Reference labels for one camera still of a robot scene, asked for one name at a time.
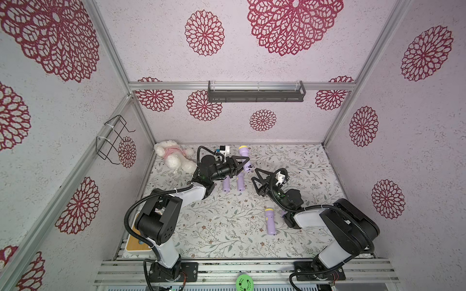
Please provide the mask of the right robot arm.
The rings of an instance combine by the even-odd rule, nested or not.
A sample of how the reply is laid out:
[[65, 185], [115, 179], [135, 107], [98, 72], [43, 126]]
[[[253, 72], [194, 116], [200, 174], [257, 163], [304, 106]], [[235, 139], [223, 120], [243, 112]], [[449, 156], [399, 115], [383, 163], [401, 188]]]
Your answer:
[[255, 170], [252, 183], [256, 193], [267, 196], [282, 210], [282, 219], [291, 229], [326, 227], [334, 240], [312, 260], [295, 263], [294, 272], [289, 276], [291, 286], [298, 280], [332, 281], [345, 280], [343, 265], [362, 253], [374, 252], [374, 240], [379, 236], [377, 224], [361, 210], [341, 198], [332, 204], [304, 206], [300, 190], [283, 191], [289, 174], [284, 168], [269, 172]]

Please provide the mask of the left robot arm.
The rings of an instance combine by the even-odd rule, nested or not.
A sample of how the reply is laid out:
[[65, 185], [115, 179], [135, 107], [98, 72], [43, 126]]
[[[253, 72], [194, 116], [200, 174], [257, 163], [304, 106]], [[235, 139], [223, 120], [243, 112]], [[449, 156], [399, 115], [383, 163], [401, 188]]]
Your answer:
[[127, 210], [123, 224], [128, 234], [146, 244], [155, 259], [145, 259], [144, 276], [148, 287], [152, 282], [189, 280], [183, 270], [182, 257], [171, 239], [183, 207], [204, 200], [215, 188], [216, 181], [240, 175], [250, 161], [247, 156], [231, 156], [212, 152], [197, 158], [197, 167], [186, 187], [153, 190]]

